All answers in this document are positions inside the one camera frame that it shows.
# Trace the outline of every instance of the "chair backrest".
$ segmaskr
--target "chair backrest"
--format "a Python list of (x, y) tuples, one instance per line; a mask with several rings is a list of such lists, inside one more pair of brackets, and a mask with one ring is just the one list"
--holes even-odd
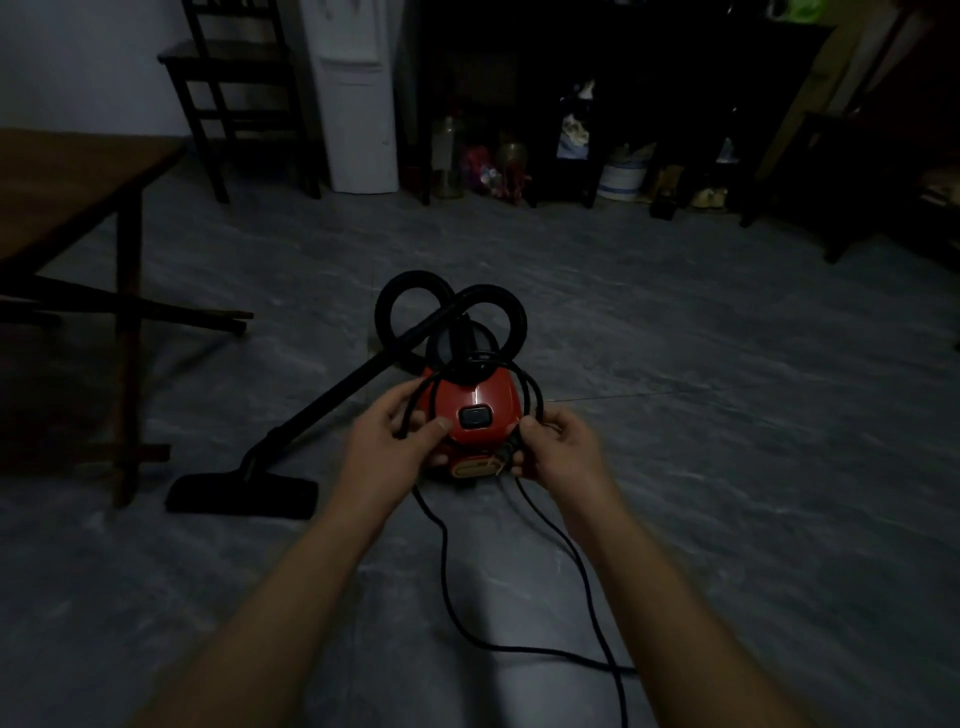
[(283, 36), (283, 25), (280, 23), (280, 10), (276, 0), (181, 0), (186, 21), (190, 25), (190, 33), (197, 44), (201, 56), (208, 56), (204, 28), (200, 24), (201, 15), (216, 15), (219, 17), (251, 17), (259, 20), (269, 20), (274, 26), (274, 37), (280, 49), (287, 53), (286, 39)]

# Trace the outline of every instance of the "gray tile floor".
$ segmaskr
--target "gray tile floor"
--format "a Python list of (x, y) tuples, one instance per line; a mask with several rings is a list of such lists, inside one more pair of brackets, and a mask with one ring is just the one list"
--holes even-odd
[[(147, 195), (146, 293), (257, 318), (242, 340), (147, 327), (146, 428), (174, 449), (145, 469), (130, 509), (107, 509), (97, 468), (65, 475), (54, 454), (108, 417), (109, 321), (71, 318), (54, 337), (0, 329), (0, 452), (20, 473), (0, 479), (4, 725), (118, 725), (229, 614), (299, 527), (167, 516), (167, 486), (232, 466), (363, 361), (379, 287), (410, 268), (522, 299), (522, 366), (602, 432), (636, 512), (825, 716), (960, 715), (960, 301), (948, 273), (883, 241), (829, 267), (803, 233), (743, 231), (727, 216), (666, 224), (622, 204), (424, 209), (405, 195), (315, 202), (280, 181), (230, 186), (233, 205), (217, 206), (187, 161)], [(111, 236), (105, 225), (49, 273), (109, 285)], [(402, 306), (398, 326), (430, 307), (413, 295)], [(350, 417), (392, 376), (278, 469), (328, 483)], [(512, 489), (428, 490), (476, 630), (599, 656), (576, 570)], [(348, 590), (307, 723), (614, 725), (608, 676), (461, 641), (439, 545), (404, 503)], [(613, 635), (605, 605), (601, 620)], [(652, 725), (636, 683), (628, 699), (633, 724)]]

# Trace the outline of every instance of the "wooden chair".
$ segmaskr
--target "wooden chair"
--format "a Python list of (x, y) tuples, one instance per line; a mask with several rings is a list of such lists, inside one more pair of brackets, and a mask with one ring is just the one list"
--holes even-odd
[[(224, 178), (204, 132), (204, 119), (215, 119), (224, 127), (227, 151), (235, 148), (237, 132), (291, 130), (297, 135), (297, 166), (300, 181), (314, 199), (320, 198), (317, 164), (311, 153), (306, 125), (297, 91), (290, 49), (280, 24), (276, 0), (181, 0), (193, 40), (185, 40), (161, 53), (157, 59), (166, 66), (183, 113), (193, 134), (197, 151), (210, 177), (217, 202), (229, 203)], [(274, 43), (243, 40), (207, 40), (202, 15), (247, 17), (269, 21)], [(214, 109), (197, 109), (187, 86), (189, 81), (206, 82)], [(264, 84), (286, 89), (287, 109), (228, 109), (220, 84)]]

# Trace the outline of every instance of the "table top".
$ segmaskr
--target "table top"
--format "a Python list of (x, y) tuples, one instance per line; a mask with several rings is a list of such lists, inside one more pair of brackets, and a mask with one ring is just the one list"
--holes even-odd
[(183, 149), (165, 136), (0, 129), (0, 274), (42, 268)]

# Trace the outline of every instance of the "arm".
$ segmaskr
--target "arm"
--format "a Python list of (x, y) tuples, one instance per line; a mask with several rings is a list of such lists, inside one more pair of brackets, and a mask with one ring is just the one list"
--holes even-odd
[[(267, 728), (290, 719), (347, 579), (449, 430), (437, 419), (394, 439), (396, 412), (418, 384), (395, 387), (356, 421), (324, 512), (131, 728)], [(415, 426), (422, 423), (420, 414)]]
[(593, 432), (566, 410), (547, 422), (520, 424), (533, 457), (517, 453), (514, 474), (547, 489), (596, 569), (660, 726), (811, 728), (631, 516)]

